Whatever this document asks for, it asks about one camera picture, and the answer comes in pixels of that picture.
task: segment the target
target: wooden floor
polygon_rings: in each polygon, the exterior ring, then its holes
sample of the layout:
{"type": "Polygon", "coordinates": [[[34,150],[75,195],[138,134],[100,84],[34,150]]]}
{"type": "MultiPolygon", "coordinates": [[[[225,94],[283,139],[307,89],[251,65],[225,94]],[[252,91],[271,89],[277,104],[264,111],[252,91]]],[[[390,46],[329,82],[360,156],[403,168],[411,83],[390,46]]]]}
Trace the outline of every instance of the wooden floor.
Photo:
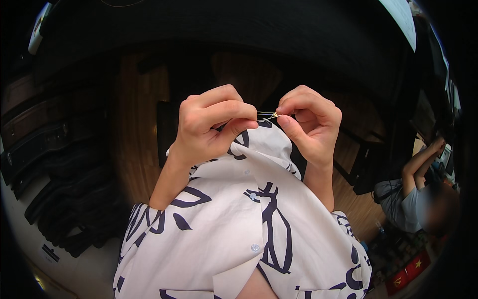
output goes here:
{"type": "MultiPolygon", "coordinates": [[[[166,66],[140,75],[137,63],[142,54],[122,58],[120,73],[112,80],[109,109],[111,154],[125,193],[131,202],[147,203],[161,169],[156,140],[156,103],[168,101],[166,66]]],[[[230,53],[213,55],[212,67],[220,84],[231,83],[245,102],[259,107],[274,91],[282,73],[260,58],[230,53]]],[[[353,94],[322,91],[342,110],[342,125],[366,140],[377,141],[370,130],[384,135],[383,124],[371,102],[353,94]]],[[[347,171],[351,169],[358,145],[340,134],[334,158],[347,171]]],[[[380,205],[371,195],[357,196],[334,169],[335,209],[343,211],[357,238],[371,241],[378,233],[376,222],[385,222],[380,205]]]]}

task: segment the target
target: clear plastic button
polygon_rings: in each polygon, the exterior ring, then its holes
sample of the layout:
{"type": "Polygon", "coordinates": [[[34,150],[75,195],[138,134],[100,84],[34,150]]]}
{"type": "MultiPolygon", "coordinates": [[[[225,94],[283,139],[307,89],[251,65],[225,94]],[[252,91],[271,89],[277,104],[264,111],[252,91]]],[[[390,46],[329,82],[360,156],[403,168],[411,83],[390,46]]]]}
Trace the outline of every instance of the clear plastic button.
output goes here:
{"type": "Polygon", "coordinates": [[[261,247],[259,246],[259,244],[252,244],[252,246],[251,246],[250,248],[252,249],[253,252],[256,253],[256,252],[259,251],[259,249],[260,249],[261,247]]]}

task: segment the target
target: gray shirt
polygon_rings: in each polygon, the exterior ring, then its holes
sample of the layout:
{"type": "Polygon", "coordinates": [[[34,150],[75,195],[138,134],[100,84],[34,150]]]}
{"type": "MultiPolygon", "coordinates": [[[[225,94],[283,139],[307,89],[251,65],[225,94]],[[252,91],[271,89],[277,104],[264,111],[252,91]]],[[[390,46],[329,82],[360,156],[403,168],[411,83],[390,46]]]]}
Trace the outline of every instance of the gray shirt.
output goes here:
{"type": "Polygon", "coordinates": [[[401,178],[383,181],[375,185],[375,194],[382,197],[392,190],[391,194],[380,202],[383,212],[394,226],[408,233],[416,233],[422,229],[416,215],[416,203],[420,191],[415,187],[404,198],[402,189],[401,178]]]}

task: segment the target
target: shirt pocket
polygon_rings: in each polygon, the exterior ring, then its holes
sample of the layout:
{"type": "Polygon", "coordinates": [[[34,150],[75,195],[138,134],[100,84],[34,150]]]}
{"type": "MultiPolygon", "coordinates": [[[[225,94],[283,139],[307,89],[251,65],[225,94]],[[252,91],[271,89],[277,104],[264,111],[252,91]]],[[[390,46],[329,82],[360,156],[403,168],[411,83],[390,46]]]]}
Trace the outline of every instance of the shirt pocket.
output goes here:
{"type": "Polygon", "coordinates": [[[298,291],[296,299],[337,299],[340,289],[298,291]]]}
{"type": "Polygon", "coordinates": [[[221,299],[209,291],[177,291],[160,289],[161,299],[221,299]]]}

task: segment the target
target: white fabric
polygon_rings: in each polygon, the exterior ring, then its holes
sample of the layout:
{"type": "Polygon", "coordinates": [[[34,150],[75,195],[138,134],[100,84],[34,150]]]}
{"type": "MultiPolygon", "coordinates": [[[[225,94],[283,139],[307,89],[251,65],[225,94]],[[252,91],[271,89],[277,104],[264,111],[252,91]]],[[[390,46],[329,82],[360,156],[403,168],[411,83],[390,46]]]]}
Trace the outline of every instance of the white fabric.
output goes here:
{"type": "Polygon", "coordinates": [[[233,299],[256,267],[279,298],[364,296],[371,266],[345,214],[300,181],[287,136],[259,124],[193,167],[165,211],[133,207],[116,298],[233,299]]]}

